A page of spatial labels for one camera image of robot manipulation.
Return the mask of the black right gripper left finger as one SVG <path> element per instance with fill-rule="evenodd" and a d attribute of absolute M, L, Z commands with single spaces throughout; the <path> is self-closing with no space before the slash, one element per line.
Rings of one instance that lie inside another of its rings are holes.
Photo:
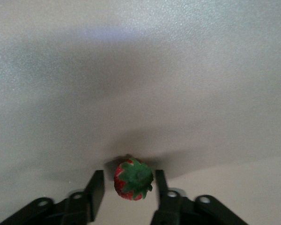
<path fill-rule="evenodd" d="M 0 225 L 88 225 L 95 221 L 104 193 L 104 172 L 96 170 L 83 190 L 59 203 L 48 197 L 37 198 Z"/>

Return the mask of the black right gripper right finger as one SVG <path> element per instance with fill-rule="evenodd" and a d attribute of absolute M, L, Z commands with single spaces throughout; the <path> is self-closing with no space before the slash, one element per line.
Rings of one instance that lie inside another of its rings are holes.
<path fill-rule="evenodd" d="M 195 200 L 168 188 L 164 170 L 155 171 L 159 206 L 151 225 L 248 225 L 237 214 L 211 195 Z"/>

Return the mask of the red strawberry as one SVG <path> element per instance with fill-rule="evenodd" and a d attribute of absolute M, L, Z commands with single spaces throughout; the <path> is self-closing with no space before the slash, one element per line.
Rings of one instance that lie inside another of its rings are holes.
<path fill-rule="evenodd" d="M 152 191 L 154 180 L 152 169 L 135 158 L 122 162 L 114 174 L 114 188 L 117 194 L 130 201 L 145 199 Z"/>

